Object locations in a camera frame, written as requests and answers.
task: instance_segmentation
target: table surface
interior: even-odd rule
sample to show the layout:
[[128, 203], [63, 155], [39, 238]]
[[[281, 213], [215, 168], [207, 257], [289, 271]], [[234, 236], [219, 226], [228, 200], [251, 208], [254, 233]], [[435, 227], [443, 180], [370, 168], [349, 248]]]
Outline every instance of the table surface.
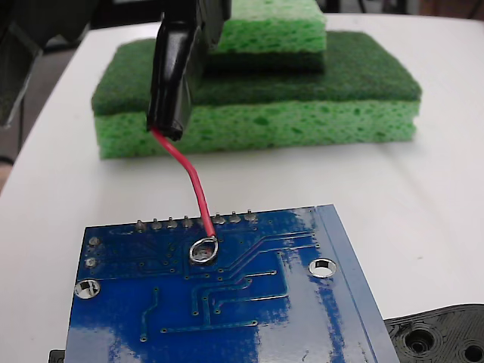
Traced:
[[[484, 23], [330, 15], [422, 85], [413, 142], [190, 156], [212, 213], [334, 203], [384, 318], [484, 303]], [[2, 361], [63, 349], [85, 226], [197, 216], [169, 157], [100, 161], [90, 100], [116, 47], [157, 25], [90, 32], [0, 196]]]

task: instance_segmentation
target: mounting hole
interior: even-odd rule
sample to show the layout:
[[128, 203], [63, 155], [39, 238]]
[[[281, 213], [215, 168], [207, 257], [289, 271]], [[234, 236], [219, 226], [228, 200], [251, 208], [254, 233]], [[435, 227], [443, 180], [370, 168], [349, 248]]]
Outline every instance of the mounting hole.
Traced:
[[101, 291], [101, 285], [92, 279], [82, 280], [74, 287], [74, 294], [80, 299], [92, 299]]
[[336, 263], [330, 259], [315, 259], [309, 264], [309, 272], [315, 278], [329, 278], [336, 272]]
[[191, 245], [188, 256], [195, 265], [211, 263], [219, 253], [219, 242], [215, 237], [205, 237]]
[[414, 330], [405, 338], [405, 345], [415, 354], [428, 352], [434, 343], [433, 335], [423, 329]]
[[484, 351], [480, 346], [469, 346], [464, 352], [464, 357], [466, 357], [466, 360], [471, 361], [472, 363], [482, 361]]

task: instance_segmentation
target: red wire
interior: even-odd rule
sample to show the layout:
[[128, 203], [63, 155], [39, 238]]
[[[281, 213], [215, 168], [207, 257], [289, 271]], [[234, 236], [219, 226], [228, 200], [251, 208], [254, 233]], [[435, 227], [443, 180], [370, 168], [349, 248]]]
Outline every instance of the red wire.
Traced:
[[198, 178], [197, 170], [191, 165], [190, 161], [163, 136], [161, 132], [156, 129], [151, 130], [154, 137], [160, 144], [174, 157], [177, 161], [183, 165], [187, 170], [191, 179], [191, 184], [194, 186], [195, 195], [197, 195], [198, 206], [200, 208], [200, 214], [202, 215], [203, 226], [205, 227], [206, 234], [209, 237], [215, 236], [215, 229], [213, 227], [212, 219], [210, 218], [209, 207], [206, 205], [205, 194], [203, 193], [202, 184]]

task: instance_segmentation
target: green sponge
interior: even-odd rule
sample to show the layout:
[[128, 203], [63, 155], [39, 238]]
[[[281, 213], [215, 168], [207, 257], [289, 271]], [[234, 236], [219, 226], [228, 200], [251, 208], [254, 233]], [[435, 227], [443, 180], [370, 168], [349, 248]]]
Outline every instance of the green sponge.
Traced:
[[[324, 76], [206, 77], [177, 147], [199, 153], [410, 140], [421, 94], [411, 75], [365, 34], [329, 32], [327, 43]], [[153, 47], [153, 40], [122, 46], [98, 86], [92, 104], [102, 158], [164, 153], [145, 131], [144, 62]]]
[[232, 7], [208, 71], [323, 70], [325, 17], [316, 1], [236, 0]]

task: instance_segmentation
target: circuit board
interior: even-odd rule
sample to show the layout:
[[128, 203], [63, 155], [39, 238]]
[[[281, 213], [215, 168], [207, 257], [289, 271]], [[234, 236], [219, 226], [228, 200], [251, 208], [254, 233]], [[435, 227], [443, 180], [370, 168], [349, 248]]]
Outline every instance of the circuit board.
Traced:
[[398, 359], [333, 206], [85, 230], [66, 363]]

